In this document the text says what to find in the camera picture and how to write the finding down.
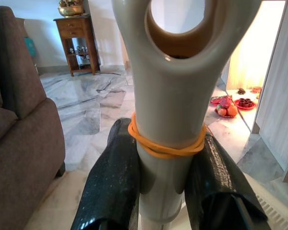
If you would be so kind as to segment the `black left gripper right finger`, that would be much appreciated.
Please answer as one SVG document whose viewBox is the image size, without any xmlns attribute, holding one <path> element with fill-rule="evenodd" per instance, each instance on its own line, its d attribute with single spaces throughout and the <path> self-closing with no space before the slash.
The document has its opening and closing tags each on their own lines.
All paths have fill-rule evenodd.
<svg viewBox="0 0 288 230">
<path fill-rule="evenodd" d="M 271 230 L 246 177 L 211 134 L 192 160 L 184 193 L 192 230 Z"/>
</svg>

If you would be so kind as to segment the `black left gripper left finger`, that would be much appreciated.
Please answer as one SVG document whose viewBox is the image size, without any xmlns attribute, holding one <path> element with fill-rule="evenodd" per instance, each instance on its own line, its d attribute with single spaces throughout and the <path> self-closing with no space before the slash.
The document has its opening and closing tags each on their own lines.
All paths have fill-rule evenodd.
<svg viewBox="0 0 288 230">
<path fill-rule="evenodd" d="M 129 118 L 112 125 L 88 174 L 71 230 L 138 230 L 140 164 Z"/>
</svg>

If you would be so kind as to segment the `beige long handled dustpan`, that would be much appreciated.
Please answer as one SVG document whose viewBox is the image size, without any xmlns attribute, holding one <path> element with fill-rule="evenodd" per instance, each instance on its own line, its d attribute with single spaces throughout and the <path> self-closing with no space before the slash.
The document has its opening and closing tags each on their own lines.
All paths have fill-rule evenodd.
<svg viewBox="0 0 288 230">
<path fill-rule="evenodd" d="M 255 179 L 248 174 L 245 177 L 268 217 L 267 223 L 271 230 L 288 230 L 288 208 Z"/>
</svg>

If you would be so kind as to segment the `beige long handled brush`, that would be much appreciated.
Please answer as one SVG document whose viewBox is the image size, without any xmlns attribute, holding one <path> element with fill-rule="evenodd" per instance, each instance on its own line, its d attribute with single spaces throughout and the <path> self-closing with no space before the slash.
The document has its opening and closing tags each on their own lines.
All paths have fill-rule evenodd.
<svg viewBox="0 0 288 230">
<path fill-rule="evenodd" d="M 216 81 L 262 0 L 204 0 L 203 19 L 182 33 L 156 23 L 151 1 L 112 0 L 133 72 L 137 129 L 156 144 L 182 149 L 199 137 Z M 136 143 L 142 223 L 168 224 L 180 211 L 194 156 L 159 159 Z"/>
</svg>

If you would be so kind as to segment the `orange rubber band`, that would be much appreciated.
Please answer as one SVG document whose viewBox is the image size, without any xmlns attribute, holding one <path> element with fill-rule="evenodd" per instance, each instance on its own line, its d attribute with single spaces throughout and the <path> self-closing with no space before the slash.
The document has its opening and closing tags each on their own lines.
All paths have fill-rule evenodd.
<svg viewBox="0 0 288 230">
<path fill-rule="evenodd" d="M 162 146 L 152 142 L 149 139 L 141 136 L 136 124 L 136 112 L 133 112 L 131 117 L 131 122 L 128 125 L 128 132 L 129 134 L 135 138 L 139 143 L 140 146 L 151 156 L 159 159 L 173 159 L 177 157 L 189 157 L 194 156 L 195 154 L 199 153 L 204 148 L 204 138 L 206 135 L 206 126 L 203 125 L 202 130 L 200 132 L 199 137 L 197 140 L 192 143 L 190 146 L 182 148 L 182 149 L 174 149 L 166 146 Z"/>
</svg>

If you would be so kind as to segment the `plate of fruit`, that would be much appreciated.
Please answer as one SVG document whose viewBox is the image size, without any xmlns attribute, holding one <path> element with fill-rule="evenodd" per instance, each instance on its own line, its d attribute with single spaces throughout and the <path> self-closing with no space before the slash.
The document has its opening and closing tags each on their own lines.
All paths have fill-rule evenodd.
<svg viewBox="0 0 288 230">
<path fill-rule="evenodd" d="M 234 118 L 238 114 L 238 109 L 231 97 L 224 96 L 219 99 L 215 112 L 221 117 Z"/>
</svg>

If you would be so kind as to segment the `red tray with cups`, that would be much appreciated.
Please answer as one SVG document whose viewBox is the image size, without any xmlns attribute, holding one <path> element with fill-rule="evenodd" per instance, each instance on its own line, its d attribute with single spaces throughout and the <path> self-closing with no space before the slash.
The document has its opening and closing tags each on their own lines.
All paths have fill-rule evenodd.
<svg viewBox="0 0 288 230">
<path fill-rule="evenodd" d="M 249 98 L 240 98 L 240 99 L 237 99 L 234 101 L 234 104 L 239 108 L 239 109 L 242 109 L 242 110 L 252 110 L 256 104 L 251 101 Z"/>
</svg>

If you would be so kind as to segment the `brown fabric sofa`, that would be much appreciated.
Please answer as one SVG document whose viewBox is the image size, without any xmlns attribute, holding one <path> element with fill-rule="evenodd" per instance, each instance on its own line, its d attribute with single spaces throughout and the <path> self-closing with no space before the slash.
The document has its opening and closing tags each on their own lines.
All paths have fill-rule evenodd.
<svg viewBox="0 0 288 230">
<path fill-rule="evenodd" d="M 24 230 L 64 173 L 64 158 L 56 105 L 45 94 L 11 8 L 0 6 L 0 230 Z"/>
</svg>

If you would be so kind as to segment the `pale wood grain door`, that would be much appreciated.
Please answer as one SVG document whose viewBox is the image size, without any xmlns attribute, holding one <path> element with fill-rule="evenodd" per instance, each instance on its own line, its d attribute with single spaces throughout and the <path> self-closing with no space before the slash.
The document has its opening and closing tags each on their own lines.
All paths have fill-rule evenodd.
<svg viewBox="0 0 288 230">
<path fill-rule="evenodd" d="M 288 0 L 269 63 L 256 124 L 288 183 Z"/>
</svg>

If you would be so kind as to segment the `dark wooden side table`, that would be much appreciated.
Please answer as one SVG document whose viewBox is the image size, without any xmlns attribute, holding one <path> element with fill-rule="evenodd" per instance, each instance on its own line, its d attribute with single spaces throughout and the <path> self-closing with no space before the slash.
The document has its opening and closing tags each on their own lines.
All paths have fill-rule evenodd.
<svg viewBox="0 0 288 230">
<path fill-rule="evenodd" d="M 95 35 L 90 15 L 70 18 L 54 19 L 60 35 L 61 43 L 68 63 L 70 74 L 91 72 L 96 74 L 100 70 L 98 53 L 95 45 Z M 83 38 L 85 51 L 78 51 L 73 44 L 74 38 Z M 88 64 L 79 64 L 77 57 L 89 57 Z"/>
</svg>

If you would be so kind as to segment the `teal cushion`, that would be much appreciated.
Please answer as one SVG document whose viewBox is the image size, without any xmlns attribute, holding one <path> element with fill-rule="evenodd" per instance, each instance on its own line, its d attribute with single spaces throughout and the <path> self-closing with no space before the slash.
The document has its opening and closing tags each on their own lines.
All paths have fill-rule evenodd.
<svg viewBox="0 0 288 230">
<path fill-rule="evenodd" d="M 32 57 L 35 57 L 36 56 L 36 48 L 35 48 L 33 40 L 29 37 L 26 37 L 26 38 L 24 38 L 24 42 L 26 44 L 26 47 L 28 49 L 29 54 Z"/>
</svg>

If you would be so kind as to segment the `brass bowl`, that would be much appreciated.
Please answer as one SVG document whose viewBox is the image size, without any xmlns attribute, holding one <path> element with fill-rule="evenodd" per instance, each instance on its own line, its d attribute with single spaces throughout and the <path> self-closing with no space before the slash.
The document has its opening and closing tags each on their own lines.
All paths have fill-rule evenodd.
<svg viewBox="0 0 288 230">
<path fill-rule="evenodd" d="M 84 13 L 83 0 L 60 0 L 58 10 L 63 17 L 82 15 Z"/>
</svg>

